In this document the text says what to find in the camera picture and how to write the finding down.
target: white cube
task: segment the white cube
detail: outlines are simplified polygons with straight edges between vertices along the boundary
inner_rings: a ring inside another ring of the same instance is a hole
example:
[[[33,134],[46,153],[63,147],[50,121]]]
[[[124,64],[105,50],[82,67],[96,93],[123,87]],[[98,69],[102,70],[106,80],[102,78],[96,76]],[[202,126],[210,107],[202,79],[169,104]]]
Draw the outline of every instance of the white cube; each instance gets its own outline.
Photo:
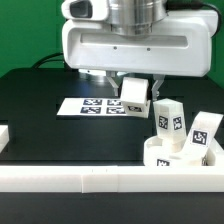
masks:
[[[148,117],[150,101],[147,101],[147,79],[125,77],[123,79],[121,103],[126,114],[136,117]]]
[[[222,118],[222,114],[199,112],[194,119],[182,151],[186,154],[200,152],[202,157],[204,157],[207,154]]]
[[[157,136],[172,144],[186,139],[183,104],[164,99],[153,103]]]

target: printed marker sheet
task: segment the printed marker sheet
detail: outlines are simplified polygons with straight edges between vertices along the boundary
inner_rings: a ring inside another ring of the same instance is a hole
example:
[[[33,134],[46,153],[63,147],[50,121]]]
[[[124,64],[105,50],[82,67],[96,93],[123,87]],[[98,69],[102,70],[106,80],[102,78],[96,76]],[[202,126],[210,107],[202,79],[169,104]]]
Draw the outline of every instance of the printed marker sheet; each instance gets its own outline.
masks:
[[[59,116],[127,116],[119,99],[65,98]]]

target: black table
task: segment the black table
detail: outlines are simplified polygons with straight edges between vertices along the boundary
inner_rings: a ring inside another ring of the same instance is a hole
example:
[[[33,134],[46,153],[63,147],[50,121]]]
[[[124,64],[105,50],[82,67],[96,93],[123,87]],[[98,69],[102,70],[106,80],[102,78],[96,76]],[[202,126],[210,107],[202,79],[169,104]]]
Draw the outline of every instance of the black table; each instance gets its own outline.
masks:
[[[207,78],[166,78],[161,98],[184,103],[187,131],[199,111],[224,113],[224,90]],[[17,69],[0,79],[0,124],[10,143],[1,165],[142,165],[148,119],[57,117],[65,97],[114,98],[109,84],[62,69]],[[224,146],[224,123],[215,136]],[[223,193],[1,193],[0,223],[223,223]]]

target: metal cylinder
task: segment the metal cylinder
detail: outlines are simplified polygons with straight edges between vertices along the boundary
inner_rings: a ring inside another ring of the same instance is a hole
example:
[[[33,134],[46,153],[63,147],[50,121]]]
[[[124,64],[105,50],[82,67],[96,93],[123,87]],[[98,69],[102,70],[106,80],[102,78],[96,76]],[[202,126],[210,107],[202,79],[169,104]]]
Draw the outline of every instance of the metal cylinder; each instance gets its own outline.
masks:
[[[112,31],[123,36],[147,36],[153,22],[166,17],[167,0],[108,0],[107,20]]]

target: green background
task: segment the green background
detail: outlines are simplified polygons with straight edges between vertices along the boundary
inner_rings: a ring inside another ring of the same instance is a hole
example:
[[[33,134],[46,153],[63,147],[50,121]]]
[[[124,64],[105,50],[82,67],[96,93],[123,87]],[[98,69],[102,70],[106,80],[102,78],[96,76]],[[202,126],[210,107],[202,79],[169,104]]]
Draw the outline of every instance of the green background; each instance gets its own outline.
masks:
[[[40,58],[62,51],[63,0],[7,0],[0,4],[0,77],[13,68],[30,67]],[[208,0],[224,15],[224,2]],[[224,28],[213,38],[209,76],[224,87]],[[47,66],[62,67],[62,63]]]

